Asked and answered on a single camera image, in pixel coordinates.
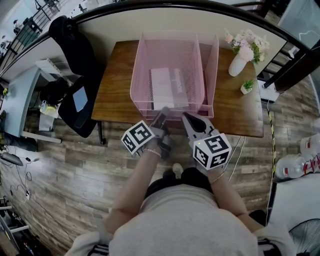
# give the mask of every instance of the plastic bottle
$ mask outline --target plastic bottle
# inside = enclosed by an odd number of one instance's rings
[[[300,141],[300,152],[305,160],[313,159],[320,153],[320,134],[303,138]]]
[[[305,175],[306,160],[300,154],[288,154],[278,160],[275,165],[275,175],[279,179],[296,179]]]
[[[312,165],[310,166],[310,161],[308,161],[307,164],[307,170],[310,168],[312,169],[312,172],[320,172],[320,154],[317,154],[313,159],[312,159]]]

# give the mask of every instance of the pink wire mesh basket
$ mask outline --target pink wire mesh basket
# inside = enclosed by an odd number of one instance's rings
[[[212,118],[218,50],[216,35],[143,32],[130,87],[131,99],[143,117],[152,120],[168,106],[169,120],[180,120],[183,112]]]

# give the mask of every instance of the paper on desk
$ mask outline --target paper on desk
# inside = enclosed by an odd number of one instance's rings
[[[81,111],[88,102],[87,94],[84,87],[81,87],[73,94],[73,101],[77,112]]]
[[[51,131],[55,118],[44,113],[40,113],[39,131]]]

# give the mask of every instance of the bracelet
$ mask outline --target bracelet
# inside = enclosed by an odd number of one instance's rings
[[[161,158],[161,154],[159,154],[157,151],[152,150],[152,149],[149,149],[149,148],[146,148],[145,150],[146,150],[146,151],[149,151],[149,152],[152,152],[152,153],[158,155],[158,156]]]
[[[219,180],[224,173],[225,173],[225,171],[223,171],[217,178],[215,178],[215,180],[212,181],[212,182],[210,183],[210,185],[213,185],[217,180]]]

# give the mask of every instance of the black cable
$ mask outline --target black cable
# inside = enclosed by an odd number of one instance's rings
[[[28,180],[29,182],[32,181],[31,172],[30,172],[30,171],[27,171],[27,172],[26,172],[27,165],[28,165],[28,164],[31,164],[31,163],[32,163],[32,162],[27,162],[27,163],[25,164],[25,168],[24,168],[24,174],[25,174],[24,187],[25,187],[25,188],[26,188],[27,180]]]
[[[13,163],[6,164],[6,163],[4,163],[2,160],[0,160],[0,163],[2,163],[2,164],[5,165],[5,166],[8,166],[9,168],[14,167],[14,164],[13,164]]]
[[[21,184],[19,184],[17,187],[15,187],[14,185],[11,185],[11,186],[10,186],[10,190],[11,190],[11,187],[14,187],[14,188],[15,188],[15,191],[18,191],[19,186],[24,190],[24,187],[23,187]]]
[[[21,180],[21,184],[22,184],[22,185],[19,184],[19,185],[15,188],[16,191],[19,189],[19,187],[21,187],[21,188],[24,190],[24,193],[26,194],[26,192],[27,192],[26,182],[27,182],[27,180],[30,181],[30,182],[32,181],[31,172],[30,172],[30,171],[27,171],[27,172],[26,172],[26,169],[27,169],[27,165],[28,165],[28,164],[31,164],[31,163],[33,163],[33,162],[34,162],[34,161],[28,162],[28,163],[25,164],[25,168],[24,168],[25,181],[24,181],[24,183],[23,183],[23,181],[22,181],[22,179],[21,179],[21,176],[20,176],[20,173],[19,173],[19,170],[18,170],[17,165],[15,166],[15,167],[16,167],[16,171],[18,172],[19,178],[20,178],[20,180]],[[29,197],[30,197],[33,201],[35,201],[42,209],[44,209],[44,211],[45,211],[48,215],[50,215],[50,217],[61,227],[61,229],[66,233],[66,235],[68,236],[68,238],[70,239],[70,241],[73,243],[74,241],[70,238],[68,232],[64,230],[63,226],[62,226],[58,221],[56,221],[56,219],[55,219],[40,203],[38,203],[33,197],[31,197],[30,195],[29,195]]]
[[[23,185],[24,182],[22,181],[22,178],[21,178],[21,176],[20,176],[20,173],[19,173],[19,170],[18,170],[18,166],[16,165],[15,168],[16,168],[16,171],[18,172],[18,175],[19,175],[21,184]]]
[[[68,236],[68,238],[70,239],[70,241],[73,243],[74,241],[70,238],[69,234],[67,231],[64,230],[63,226],[56,221],[56,219],[46,210],[46,208],[44,208],[40,203],[38,203],[33,197],[30,196],[30,198],[35,201],[42,209],[44,209],[44,211],[51,216],[51,218],[61,227],[61,229],[66,233],[66,235]]]

